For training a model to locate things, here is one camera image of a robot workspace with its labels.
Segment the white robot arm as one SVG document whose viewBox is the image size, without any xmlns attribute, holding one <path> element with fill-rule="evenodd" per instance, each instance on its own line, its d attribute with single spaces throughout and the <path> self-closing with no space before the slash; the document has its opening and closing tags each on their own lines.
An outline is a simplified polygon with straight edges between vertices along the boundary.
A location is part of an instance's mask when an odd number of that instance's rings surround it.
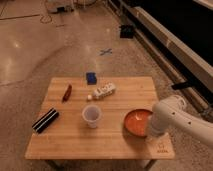
<svg viewBox="0 0 213 171">
<path fill-rule="evenodd" d="M 213 149 L 213 123 L 188 114 L 185 112 L 186 107 L 185 100 L 179 95 L 172 95 L 155 103 L 146 133 L 159 137 L 169 125 L 173 125 Z"/>
</svg>

